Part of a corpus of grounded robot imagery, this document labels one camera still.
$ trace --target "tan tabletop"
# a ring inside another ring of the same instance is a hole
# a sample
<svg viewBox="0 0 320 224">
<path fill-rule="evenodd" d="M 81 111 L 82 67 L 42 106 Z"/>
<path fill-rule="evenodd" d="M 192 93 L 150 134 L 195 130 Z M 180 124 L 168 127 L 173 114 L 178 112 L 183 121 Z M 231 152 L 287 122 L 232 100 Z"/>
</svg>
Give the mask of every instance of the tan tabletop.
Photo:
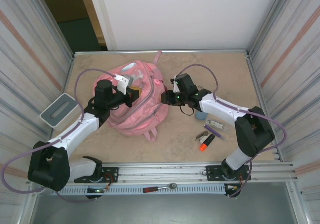
<svg viewBox="0 0 320 224">
<path fill-rule="evenodd" d="M 74 85 L 79 73 L 88 68 L 111 70 L 134 60 L 153 62 L 155 53 L 99 53 L 77 55 L 67 92 L 74 96 Z M 220 88 L 217 95 L 240 106 L 259 105 L 248 65 L 243 53 L 236 52 L 183 52 L 162 53 L 158 67 L 162 70 L 164 83 L 173 88 L 170 78 L 190 64 L 201 63 L 210 67 L 216 74 Z M 199 87 L 213 90 L 216 86 L 212 75 L 202 67 L 191 67 L 186 71 Z M 87 106 L 93 96 L 93 83 L 102 73 L 85 73 L 78 86 L 78 98 Z M 183 108 L 192 113 L 189 107 Z M 105 123 L 91 134 L 74 151 L 71 159 L 89 155 L 103 162 L 179 162 L 179 161 L 222 161 L 237 148 L 235 129 L 230 125 L 228 132 L 220 131 L 225 141 L 216 137 L 211 145 L 202 152 L 195 137 L 203 132 L 204 122 L 195 116 L 186 116 L 179 107 L 170 106 L 165 121 L 157 127 L 156 142 L 148 141 L 144 136 L 125 136 Z M 257 160 L 273 160 L 272 151 L 263 153 Z"/>
</svg>

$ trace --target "ratchet wrench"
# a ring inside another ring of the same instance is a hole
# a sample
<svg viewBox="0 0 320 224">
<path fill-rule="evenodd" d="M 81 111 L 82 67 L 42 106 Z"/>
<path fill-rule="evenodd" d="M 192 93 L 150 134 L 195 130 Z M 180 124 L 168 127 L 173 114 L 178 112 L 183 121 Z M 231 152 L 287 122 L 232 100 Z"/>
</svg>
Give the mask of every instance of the ratchet wrench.
<svg viewBox="0 0 320 224">
<path fill-rule="evenodd" d="M 169 189 L 169 190 L 174 190 L 176 189 L 177 187 L 177 184 L 175 183 L 171 183 L 169 185 L 166 185 L 166 186 L 163 186 L 163 187 L 158 187 L 158 186 L 155 186 L 155 187 L 147 187 L 147 188 L 143 188 L 144 189 L 144 193 L 149 193 L 149 192 L 154 192 L 154 191 L 158 191 L 158 190 L 161 190 L 161 189 Z"/>
</svg>

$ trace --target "backpack strap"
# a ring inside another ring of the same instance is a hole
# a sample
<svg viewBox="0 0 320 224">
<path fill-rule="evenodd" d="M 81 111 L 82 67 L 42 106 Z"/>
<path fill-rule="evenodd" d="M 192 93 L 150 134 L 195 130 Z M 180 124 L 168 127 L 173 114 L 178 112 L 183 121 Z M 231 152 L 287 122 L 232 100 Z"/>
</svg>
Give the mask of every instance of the backpack strap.
<svg viewBox="0 0 320 224">
<path fill-rule="evenodd" d="M 162 53 L 162 50 L 159 50 L 159 51 L 157 52 L 157 54 L 155 55 L 155 58 L 154 58 L 154 61 L 153 61 L 154 65 L 157 65 L 157 64 L 158 64 L 158 61 L 159 61 L 159 58 L 160 58 L 161 53 Z"/>
<path fill-rule="evenodd" d="M 152 132 L 152 134 L 154 135 L 154 137 L 151 138 L 150 136 L 150 131 Z M 150 130 L 148 132 L 146 132 L 144 135 L 145 137 L 150 140 L 150 141 L 156 141 L 156 137 L 158 135 L 158 132 L 157 132 L 157 129 L 156 128 L 153 128 L 152 130 Z"/>
</svg>

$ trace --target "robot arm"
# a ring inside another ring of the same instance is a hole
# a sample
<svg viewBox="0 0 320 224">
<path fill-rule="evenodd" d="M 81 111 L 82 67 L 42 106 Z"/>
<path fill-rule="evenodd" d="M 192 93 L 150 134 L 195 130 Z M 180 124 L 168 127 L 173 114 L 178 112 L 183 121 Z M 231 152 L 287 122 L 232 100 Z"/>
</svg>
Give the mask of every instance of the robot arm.
<svg viewBox="0 0 320 224">
<path fill-rule="evenodd" d="M 105 123 L 110 117 L 112 108 L 121 104 L 131 107 L 132 103 L 140 96 L 139 89 L 128 87 L 132 81 L 130 78 L 116 76 L 116 79 L 119 80 L 117 87 L 113 86 L 110 80 L 100 80 L 95 88 L 95 96 L 90 99 L 88 106 L 84 110 L 83 120 L 79 118 L 62 134 L 49 141 L 52 143 L 61 140 L 60 142 L 32 154 L 28 172 L 30 181 L 55 191 L 60 191 L 69 180 L 83 176 L 90 176 L 93 181 L 101 178 L 101 161 L 84 156 L 81 160 L 69 163 L 69 158 L 85 138 Z M 76 125 L 79 125 L 77 129 L 66 138 L 63 138 Z M 39 141 L 34 148 L 46 144 Z"/>
<path fill-rule="evenodd" d="M 239 147 L 222 162 L 222 170 L 228 179 L 237 176 L 238 171 L 247 161 L 255 157 L 274 140 L 275 134 L 267 120 L 239 111 L 248 110 L 265 115 L 260 107 L 255 106 L 249 109 L 237 106 L 219 97 L 214 98 L 211 91 L 207 89 L 198 90 L 188 74 L 179 75 L 171 81 L 174 88 L 162 94 L 162 103 L 175 106 L 188 104 L 191 108 L 215 115 L 235 127 Z M 223 105 L 221 102 L 234 107 L 236 110 Z"/>
</svg>

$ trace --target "pink backpack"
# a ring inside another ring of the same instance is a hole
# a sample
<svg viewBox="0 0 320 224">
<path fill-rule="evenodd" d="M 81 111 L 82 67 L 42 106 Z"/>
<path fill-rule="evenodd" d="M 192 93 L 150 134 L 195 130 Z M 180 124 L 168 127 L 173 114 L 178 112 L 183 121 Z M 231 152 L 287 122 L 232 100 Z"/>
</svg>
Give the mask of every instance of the pink backpack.
<svg viewBox="0 0 320 224">
<path fill-rule="evenodd" d="M 132 86 L 142 89 L 140 97 L 133 102 L 131 108 L 121 105 L 117 110 L 111 110 L 107 120 L 112 127 L 125 135 L 144 134 L 148 140 L 155 141 L 158 133 L 156 126 L 168 115 L 169 105 L 161 103 L 165 86 L 163 75 L 157 67 L 160 54 L 161 51 L 157 53 L 153 64 L 136 60 L 110 71 L 113 74 L 133 76 Z M 105 79 L 111 80 L 115 86 L 118 83 L 114 77 L 103 74 L 96 79 L 94 88 L 99 80 Z"/>
</svg>

